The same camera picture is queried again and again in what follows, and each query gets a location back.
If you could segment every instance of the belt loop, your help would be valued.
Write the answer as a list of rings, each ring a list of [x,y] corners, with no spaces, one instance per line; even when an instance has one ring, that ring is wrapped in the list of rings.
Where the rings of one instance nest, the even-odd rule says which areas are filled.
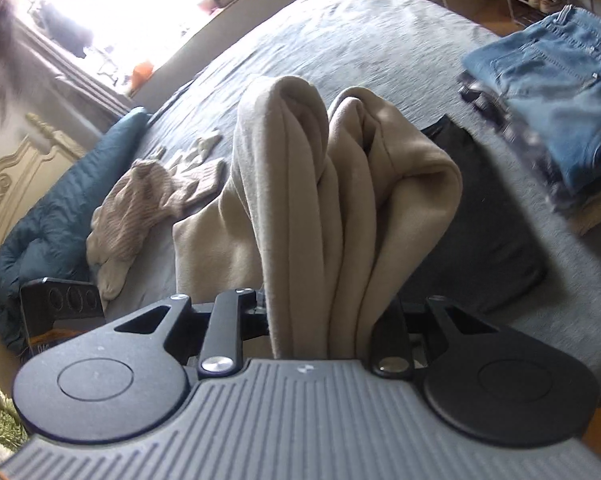
[[[561,12],[559,12],[559,15],[556,17],[555,23],[558,25],[564,25],[565,20],[567,20],[567,15],[573,7],[574,6],[572,4],[568,4],[565,7],[563,7],[563,10],[561,10]]]

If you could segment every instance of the white logo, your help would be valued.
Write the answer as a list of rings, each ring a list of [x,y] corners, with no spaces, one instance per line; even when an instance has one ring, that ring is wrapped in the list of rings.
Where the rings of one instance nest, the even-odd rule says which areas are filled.
[[[296,370],[298,370],[302,374],[306,374],[313,369],[314,367],[312,365],[299,366],[298,368],[296,368]]]

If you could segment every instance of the window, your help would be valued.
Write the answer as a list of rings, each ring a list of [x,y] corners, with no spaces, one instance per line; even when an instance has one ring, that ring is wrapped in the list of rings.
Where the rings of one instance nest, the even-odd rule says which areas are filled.
[[[18,13],[86,72],[124,89],[135,65],[161,65],[223,1],[18,0]]]

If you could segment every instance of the jeans pocket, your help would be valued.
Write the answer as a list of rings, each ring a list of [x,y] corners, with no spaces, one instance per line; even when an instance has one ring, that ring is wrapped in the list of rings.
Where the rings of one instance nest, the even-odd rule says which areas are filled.
[[[552,59],[533,41],[493,60],[491,65],[504,97],[570,98],[596,82]]]

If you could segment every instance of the bed frame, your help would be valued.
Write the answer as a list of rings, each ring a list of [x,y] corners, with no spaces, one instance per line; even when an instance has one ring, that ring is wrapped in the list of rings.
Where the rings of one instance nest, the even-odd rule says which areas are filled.
[[[14,153],[0,158],[0,245],[38,199],[85,155],[74,140],[35,114],[27,114],[26,118],[44,142],[36,142],[40,136],[26,136]],[[41,146],[45,143],[51,146],[47,153]],[[8,396],[18,367],[18,357],[0,341],[0,388]]]

